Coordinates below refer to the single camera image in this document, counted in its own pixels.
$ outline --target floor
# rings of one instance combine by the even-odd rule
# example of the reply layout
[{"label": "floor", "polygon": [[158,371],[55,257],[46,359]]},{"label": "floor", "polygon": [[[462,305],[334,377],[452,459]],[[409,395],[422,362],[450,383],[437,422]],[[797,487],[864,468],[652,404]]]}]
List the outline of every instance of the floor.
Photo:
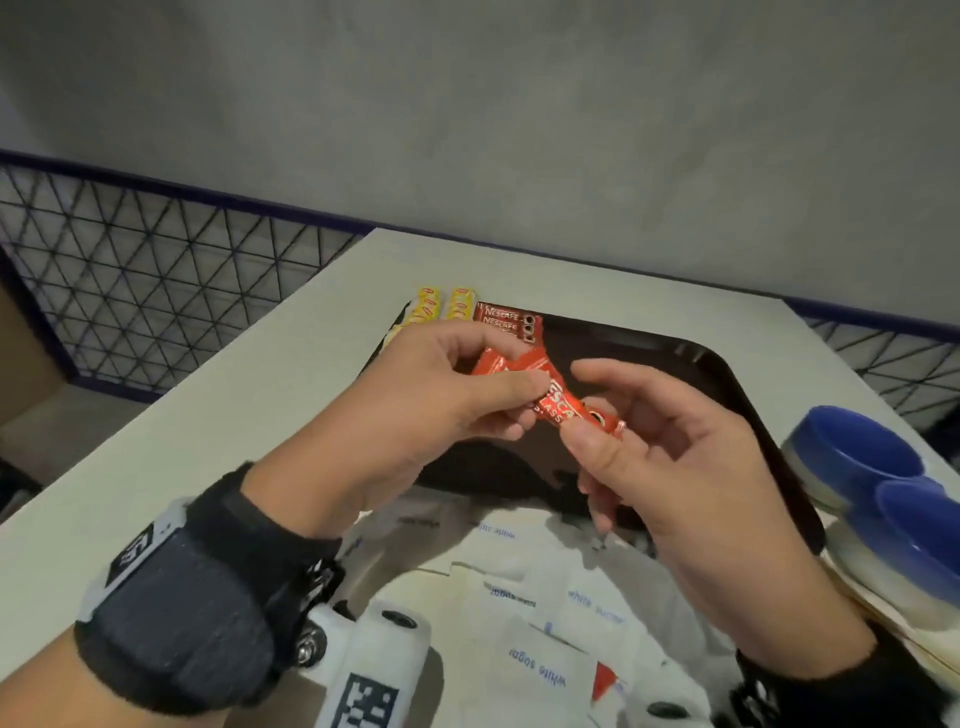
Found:
[{"label": "floor", "polygon": [[0,426],[0,457],[50,485],[148,406],[66,384]]}]

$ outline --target left hand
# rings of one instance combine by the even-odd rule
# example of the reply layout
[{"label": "left hand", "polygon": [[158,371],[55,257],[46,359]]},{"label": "left hand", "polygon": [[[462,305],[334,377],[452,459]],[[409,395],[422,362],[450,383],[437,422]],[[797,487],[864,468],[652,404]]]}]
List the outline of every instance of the left hand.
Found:
[{"label": "left hand", "polygon": [[543,395],[546,372],[469,376],[461,359],[492,347],[517,358],[527,346],[478,322],[413,324],[366,372],[248,473],[243,492],[284,527],[338,536],[357,515],[394,499],[458,440],[519,439],[535,422],[519,409]]}]

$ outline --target qr-like marker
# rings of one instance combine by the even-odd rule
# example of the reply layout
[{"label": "qr-like marker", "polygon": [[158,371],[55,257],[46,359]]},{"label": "qr-like marker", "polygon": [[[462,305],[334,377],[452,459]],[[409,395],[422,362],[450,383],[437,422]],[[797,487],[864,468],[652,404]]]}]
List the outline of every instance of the qr-like marker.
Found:
[{"label": "qr-like marker", "polygon": [[387,728],[399,690],[352,672],[340,695],[333,728]]}]

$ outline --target gray wall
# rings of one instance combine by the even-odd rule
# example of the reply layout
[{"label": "gray wall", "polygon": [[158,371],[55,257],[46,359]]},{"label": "gray wall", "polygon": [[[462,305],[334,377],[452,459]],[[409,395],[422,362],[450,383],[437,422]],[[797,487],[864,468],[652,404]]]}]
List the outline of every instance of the gray wall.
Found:
[{"label": "gray wall", "polygon": [[0,81],[63,158],[960,324],[958,19],[956,0],[4,0]]}]

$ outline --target right hand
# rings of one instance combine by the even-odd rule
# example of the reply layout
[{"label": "right hand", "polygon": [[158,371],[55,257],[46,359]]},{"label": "right hand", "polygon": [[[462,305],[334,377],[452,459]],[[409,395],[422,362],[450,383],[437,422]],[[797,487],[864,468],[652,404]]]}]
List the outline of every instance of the right hand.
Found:
[{"label": "right hand", "polygon": [[774,672],[813,679],[866,659],[873,633],[807,550],[742,417],[651,367],[582,359],[572,372],[606,387],[587,402],[629,428],[616,440],[561,427],[601,531],[620,502],[634,508],[690,603]]}]

